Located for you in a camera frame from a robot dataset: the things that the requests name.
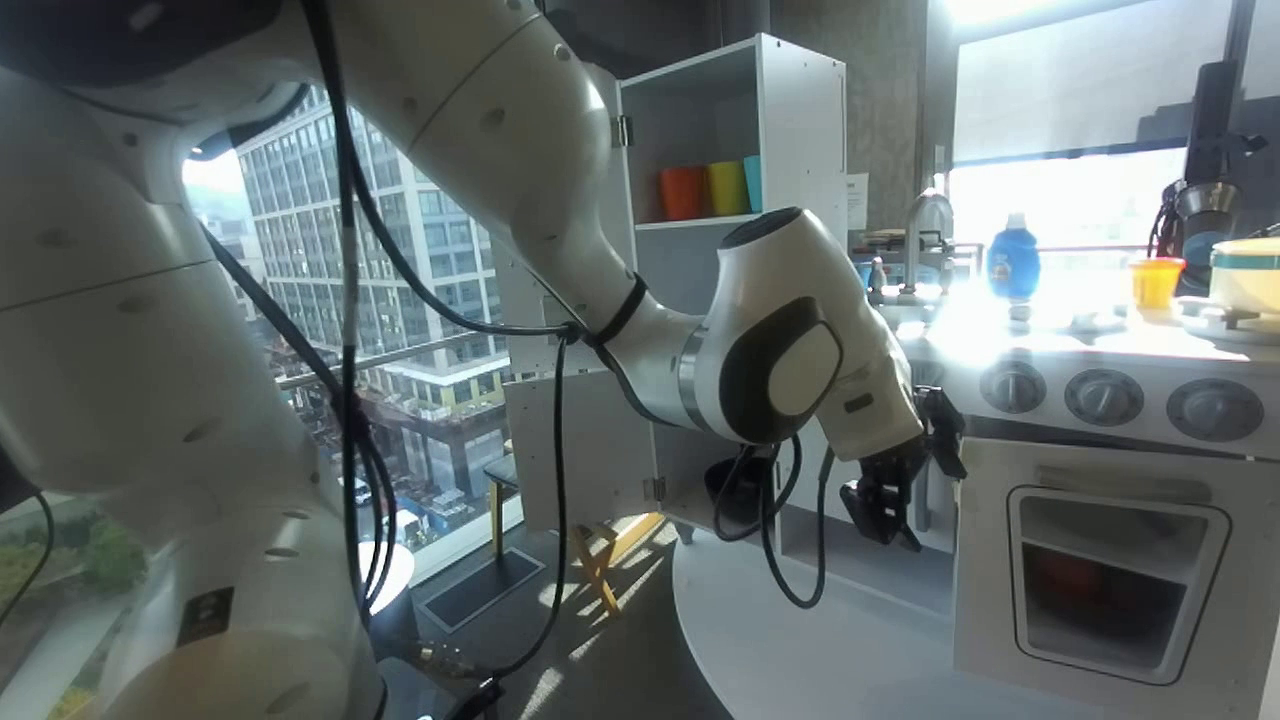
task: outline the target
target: stove knob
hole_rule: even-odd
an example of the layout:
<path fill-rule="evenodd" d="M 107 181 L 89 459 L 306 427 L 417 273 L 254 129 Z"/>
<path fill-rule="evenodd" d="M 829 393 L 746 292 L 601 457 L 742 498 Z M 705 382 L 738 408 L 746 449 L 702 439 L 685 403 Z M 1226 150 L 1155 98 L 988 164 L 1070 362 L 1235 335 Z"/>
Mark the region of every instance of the stove knob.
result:
<path fill-rule="evenodd" d="M 1121 371 L 1084 371 L 1070 382 L 1070 408 L 1084 424 L 1130 424 L 1144 412 L 1144 387 Z"/>
<path fill-rule="evenodd" d="M 1001 412 L 1031 412 L 1045 403 L 1045 374 L 1031 362 L 1001 362 L 986 374 L 986 400 Z"/>
<path fill-rule="evenodd" d="M 1231 380 L 1198 380 L 1167 395 L 1167 418 L 1198 439 L 1246 439 L 1266 424 L 1266 403 Z"/>

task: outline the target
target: bottle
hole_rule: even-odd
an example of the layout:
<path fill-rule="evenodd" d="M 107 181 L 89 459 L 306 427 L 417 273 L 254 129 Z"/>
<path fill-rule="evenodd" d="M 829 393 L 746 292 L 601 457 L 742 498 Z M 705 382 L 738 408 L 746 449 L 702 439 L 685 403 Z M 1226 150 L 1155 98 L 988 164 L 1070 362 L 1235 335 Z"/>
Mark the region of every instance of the bottle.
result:
<path fill-rule="evenodd" d="M 988 247 L 988 286 L 1009 301 L 1009 319 L 1028 319 L 1039 286 L 1039 247 L 1026 211 L 1011 211 Z"/>

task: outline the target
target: red cup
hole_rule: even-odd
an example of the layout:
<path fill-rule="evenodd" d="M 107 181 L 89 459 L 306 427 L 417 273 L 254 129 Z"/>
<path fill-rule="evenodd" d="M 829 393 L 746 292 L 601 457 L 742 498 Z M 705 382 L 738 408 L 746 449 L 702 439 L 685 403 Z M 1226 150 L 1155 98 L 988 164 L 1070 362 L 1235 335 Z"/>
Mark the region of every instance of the red cup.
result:
<path fill-rule="evenodd" d="M 656 173 L 656 196 L 663 219 L 707 217 L 707 173 L 705 168 L 663 168 Z"/>

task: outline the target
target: building facade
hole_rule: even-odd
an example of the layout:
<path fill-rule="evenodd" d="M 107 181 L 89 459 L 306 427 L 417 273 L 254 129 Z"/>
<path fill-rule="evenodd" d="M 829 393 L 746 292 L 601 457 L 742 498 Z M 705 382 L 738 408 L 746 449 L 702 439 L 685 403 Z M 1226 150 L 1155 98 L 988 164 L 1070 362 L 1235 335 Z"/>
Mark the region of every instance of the building facade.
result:
<path fill-rule="evenodd" d="M 456 311 L 497 319 L 489 233 L 422 177 L 369 120 L 353 117 L 369 188 L 396 247 Z M 264 286 L 326 354 L 342 354 L 344 268 L 332 117 L 322 88 L 240 149 Z M 360 395 L 396 478 L 423 498 L 482 494 L 482 463 L 503 449 L 502 339 L 429 311 L 360 219 Z"/>

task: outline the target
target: cabinet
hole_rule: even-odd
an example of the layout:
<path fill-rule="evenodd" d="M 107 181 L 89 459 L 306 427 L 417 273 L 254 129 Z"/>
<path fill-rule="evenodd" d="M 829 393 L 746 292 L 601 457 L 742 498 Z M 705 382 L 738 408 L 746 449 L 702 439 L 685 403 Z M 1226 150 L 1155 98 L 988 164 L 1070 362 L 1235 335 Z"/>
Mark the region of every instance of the cabinet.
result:
<path fill-rule="evenodd" d="M 617 83 L 627 129 L 621 188 L 649 286 L 705 311 L 718 244 L 752 217 L 663 219 L 661 168 L 759 156 L 759 208 L 814 208 L 834 241 L 848 236 L 848 78 L 844 62 L 778 35 L 752 35 Z"/>

